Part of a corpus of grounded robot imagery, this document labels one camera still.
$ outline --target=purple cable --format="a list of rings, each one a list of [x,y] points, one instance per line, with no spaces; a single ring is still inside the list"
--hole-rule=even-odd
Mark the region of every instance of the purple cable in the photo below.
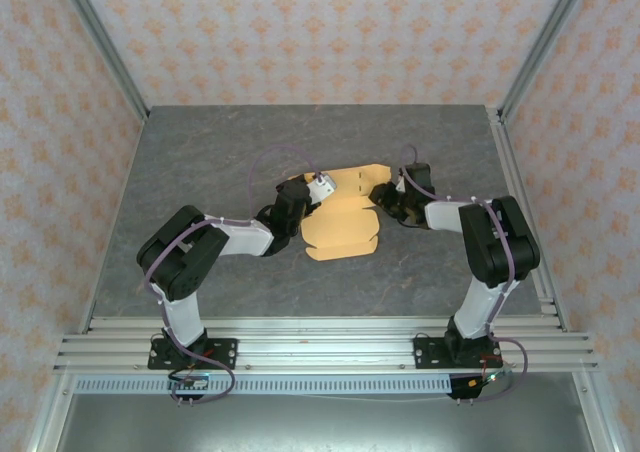
[[[201,229],[202,227],[205,227],[207,225],[212,225],[212,224],[220,225],[222,223],[225,223],[225,224],[228,224],[228,225],[233,225],[233,226],[236,226],[236,227],[247,227],[247,226],[249,226],[251,224],[251,221],[248,221],[248,220],[239,221],[239,220],[224,220],[224,219],[205,219],[205,220],[203,220],[201,222],[198,222],[197,224],[193,224],[191,227],[189,227],[187,230],[182,232],[180,235],[178,235],[175,239],[173,239],[171,241],[171,243],[167,246],[167,248],[164,249],[162,251],[162,253],[158,256],[158,258],[151,264],[151,267],[149,267],[149,270],[147,271],[147,273],[144,276],[144,286],[151,294],[153,294],[153,296],[158,301],[158,305],[160,305],[160,311],[162,313],[162,322],[164,323],[165,330],[167,331],[167,334],[169,335],[169,337],[171,338],[171,340],[173,341],[175,346],[183,354],[186,354],[186,355],[188,355],[190,357],[193,357],[194,359],[197,359],[197,360],[199,360],[201,362],[206,362],[208,364],[215,365],[216,367],[224,370],[225,372],[227,372],[229,374],[229,377],[231,378],[231,384],[229,384],[229,387],[227,387],[224,391],[222,391],[221,393],[216,394],[216,395],[205,396],[202,399],[191,401],[192,404],[203,404],[205,402],[212,402],[214,400],[218,400],[218,399],[221,399],[222,397],[225,397],[225,396],[229,395],[229,393],[233,390],[233,388],[236,385],[236,377],[233,374],[233,371],[229,367],[224,365],[222,362],[218,362],[217,360],[210,359],[209,357],[205,357],[203,355],[198,355],[198,354],[196,354],[194,352],[191,352],[189,349],[187,349],[185,346],[183,346],[178,341],[177,337],[173,333],[173,330],[171,329],[171,326],[169,324],[169,318],[167,317],[167,309],[166,309],[165,304],[164,304],[164,297],[159,292],[156,292],[155,290],[153,290],[153,287],[151,286],[151,278],[153,277],[153,273],[156,271],[156,269],[158,268],[160,263],[164,259],[166,259],[167,256],[169,255],[169,253],[171,253],[171,251],[173,249],[175,249],[177,247],[177,245],[180,242],[182,242],[187,236],[191,235],[196,230]],[[174,384],[174,386],[172,387],[172,390],[171,390],[171,397],[178,403],[180,403],[180,399],[177,397],[175,392],[176,392],[177,387],[181,383],[183,383],[184,380],[185,379],[183,379],[182,381],[178,382],[177,384]]]
[[[415,148],[415,146],[413,146],[412,144],[405,144],[402,147],[402,151],[401,151],[401,155],[404,153],[405,150],[407,149],[411,149],[413,150],[413,162],[417,162],[418,161],[418,151]],[[452,197],[447,196],[439,196],[436,194],[432,194],[431,192],[423,189],[422,187],[420,187],[407,173],[407,168],[402,165],[400,167],[400,170],[402,170],[402,175],[403,177],[407,180],[407,182],[409,182],[411,184],[411,186],[413,186],[414,189],[416,189],[418,192],[426,195],[427,197],[436,200],[436,201],[440,201],[440,202],[449,202],[451,200],[453,200]],[[502,291],[500,293],[500,297],[498,298],[498,300],[496,301],[496,304],[494,305],[493,309],[491,310],[491,313],[489,314],[489,318],[487,320],[487,324],[486,324],[486,333],[487,336],[489,337],[489,339],[491,339],[493,342],[509,342],[511,344],[514,344],[516,347],[518,347],[521,351],[522,351],[522,358],[523,358],[523,365],[522,365],[522,373],[520,374],[519,379],[508,389],[503,390],[502,392],[499,392],[497,394],[494,395],[490,395],[489,397],[480,397],[476,400],[465,400],[463,402],[467,402],[467,403],[473,403],[473,402],[488,402],[490,400],[495,400],[495,399],[499,399],[501,397],[504,397],[505,395],[510,394],[511,392],[513,392],[516,388],[518,388],[522,382],[525,379],[525,376],[527,375],[527,370],[529,369],[529,356],[527,354],[527,351],[525,350],[524,346],[518,342],[516,339],[510,338],[510,337],[496,337],[493,335],[493,332],[491,331],[491,324],[493,323],[496,315],[498,315],[498,311],[500,310],[500,308],[502,307],[502,304],[504,303],[505,300],[505,294],[507,293],[507,291],[509,290],[509,287],[511,287],[511,284],[513,284],[513,281],[515,280],[515,273],[516,273],[516,268],[515,268],[515,263],[513,260],[513,254],[511,253],[511,249],[509,248],[509,242],[507,241],[507,236],[504,233],[504,229],[502,228],[502,224],[500,224],[500,220],[498,219],[498,216],[496,215],[496,213],[494,212],[494,210],[491,208],[491,206],[484,200],[481,200],[479,202],[476,201],[477,199],[472,199],[473,202],[479,203],[480,205],[482,205],[482,207],[484,207],[484,209],[487,211],[487,213],[489,214],[489,217],[491,219],[491,222],[493,222],[494,227],[496,228],[496,231],[498,232],[498,237],[500,238],[500,243],[502,244],[502,248],[504,250],[504,253],[507,257],[507,264],[509,267],[509,275],[507,278],[507,282],[504,284],[504,286],[502,287]],[[456,199],[454,200],[455,202],[466,202],[467,199]]]
[[[307,164],[309,164],[309,167],[311,168],[311,170],[313,170],[315,177],[320,177],[322,175],[322,172],[320,172],[320,169],[318,169],[315,166],[315,164],[313,163],[313,160],[311,160],[311,157],[301,148],[296,147],[295,145],[287,145],[287,144],[276,144],[276,145],[272,145],[271,147],[268,147],[258,157],[256,157],[256,160],[253,161],[253,164],[251,165],[251,170],[249,171],[249,177],[247,179],[247,190],[248,190],[248,197],[249,197],[249,217],[255,216],[255,211],[253,210],[253,174],[255,172],[256,166],[260,162],[262,162],[262,159],[269,152],[273,150],[278,150],[278,149],[291,150],[295,152],[300,157],[302,157],[307,162]]]

